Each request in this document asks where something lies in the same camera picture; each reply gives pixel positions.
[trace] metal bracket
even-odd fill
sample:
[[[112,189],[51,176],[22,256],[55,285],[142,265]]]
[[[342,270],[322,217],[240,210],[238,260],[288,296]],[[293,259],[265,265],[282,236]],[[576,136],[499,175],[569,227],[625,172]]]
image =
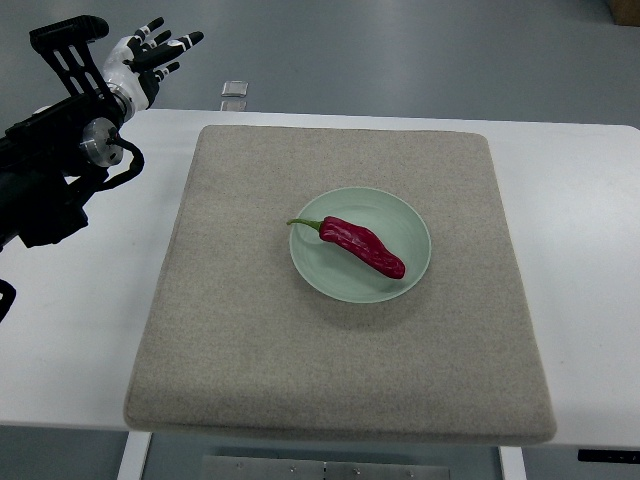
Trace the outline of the metal bracket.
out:
[[[322,462],[252,457],[203,457],[200,480],[449,480],[447,467]]]

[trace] red chili pepper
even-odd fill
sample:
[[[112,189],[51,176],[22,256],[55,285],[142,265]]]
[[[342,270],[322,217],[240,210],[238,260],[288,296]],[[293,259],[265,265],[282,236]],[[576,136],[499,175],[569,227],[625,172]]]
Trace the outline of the red chili pepper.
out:
[[[287,225],[302,223],[320,232],[320,239],[335,243],[353,253],[367,265],[383,275],[396,280],[404,277],[405,266],[391,253],[376,235],[368,228],[354,225],[336,217],[325,217],[322,222],[294,218]]]

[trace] cardboard box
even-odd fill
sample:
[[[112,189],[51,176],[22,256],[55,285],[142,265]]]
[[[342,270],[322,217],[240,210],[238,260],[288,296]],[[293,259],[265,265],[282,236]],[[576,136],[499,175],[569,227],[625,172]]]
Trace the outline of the cardboard box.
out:
[[[640,0],[609,0],[616,25],[640,27]]]

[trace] metal plate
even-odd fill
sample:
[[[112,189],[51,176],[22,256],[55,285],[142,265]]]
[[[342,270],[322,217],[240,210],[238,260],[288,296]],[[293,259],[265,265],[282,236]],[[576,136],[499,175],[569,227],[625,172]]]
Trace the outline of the metal plate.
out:
[[[324,462],[205,456],[200,480],[323,480]]]
[[[247,102],[242,100],[223,100],[220,104],[221,112],[244,112]]]
[[[230,80],[224,82],[222,87],[223,97],[244,97],[247,95],[247,88],[249,84],[247,82],[241,82],[238,80]]]
[[[205,456],[200,480],[449,480],[449,469],[423,465]]]

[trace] white table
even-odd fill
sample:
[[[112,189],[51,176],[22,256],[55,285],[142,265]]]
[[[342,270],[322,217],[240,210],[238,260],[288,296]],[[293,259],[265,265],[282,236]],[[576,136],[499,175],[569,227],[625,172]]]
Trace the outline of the white table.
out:
[[[0,254],[0,424],[124,430],[138,342],[200,130],[454,130],[489,140],[558,422],[553,444],[640,447],[640,133],[624,126],[150,110],[140,177],[56,246]]]

